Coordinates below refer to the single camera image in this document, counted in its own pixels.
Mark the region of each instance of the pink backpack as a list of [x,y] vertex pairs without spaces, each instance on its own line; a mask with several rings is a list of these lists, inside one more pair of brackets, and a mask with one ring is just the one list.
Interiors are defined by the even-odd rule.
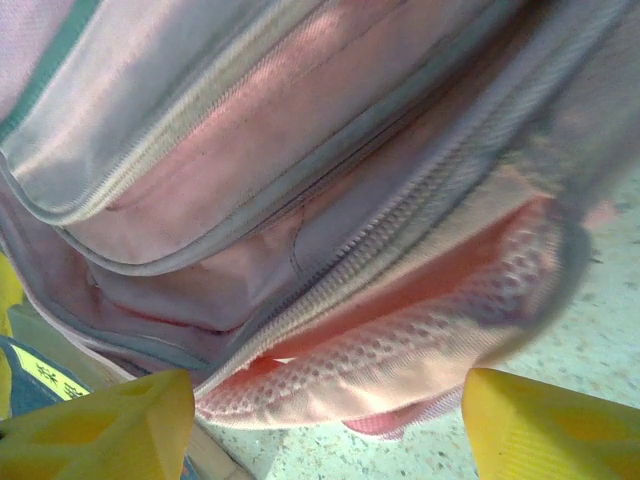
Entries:
[[640,147],[631,0],[0,2],[0,240],[237,428],[391,439],[534,338]]

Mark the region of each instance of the speckled floor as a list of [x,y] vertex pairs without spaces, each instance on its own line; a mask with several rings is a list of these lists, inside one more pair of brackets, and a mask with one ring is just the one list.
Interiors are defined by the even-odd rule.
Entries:
[[[614,200],[621,215],[595,232],[592,268],[571,308],[500,368],[640,407],[640,171]],[[213,433],[259,480],[477,478],[459,411],[398,443],[364,441],[340,425]]]

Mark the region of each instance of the floor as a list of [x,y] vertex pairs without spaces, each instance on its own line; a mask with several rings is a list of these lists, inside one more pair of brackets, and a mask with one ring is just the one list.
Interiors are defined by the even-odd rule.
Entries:
[[[640,171],[614,200],[620,216],[594,233],[592,268],[571,308],[499,368],[640,407]],[[213,435],[259,480],[477,478],[459,411],[397,443],[364,441],[340,425]]]

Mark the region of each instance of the tiled floor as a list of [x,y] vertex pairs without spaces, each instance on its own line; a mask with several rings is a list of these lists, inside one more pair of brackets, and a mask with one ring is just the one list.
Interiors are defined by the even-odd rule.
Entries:
[[[640,407],[640,171],[615,201],[621,216],[594,234],[591,270],[571,308],[500,368]],[[477,477],[459,412],[397,443],[363,441],[340,425],[214,434],[260,480]]]

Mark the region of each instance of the backpack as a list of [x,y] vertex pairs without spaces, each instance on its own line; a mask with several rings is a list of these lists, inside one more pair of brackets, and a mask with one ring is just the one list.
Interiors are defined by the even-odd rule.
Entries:
[[0,2],[0,242],[197,414],[372,438],[553,324],[638,156],[631,0]]

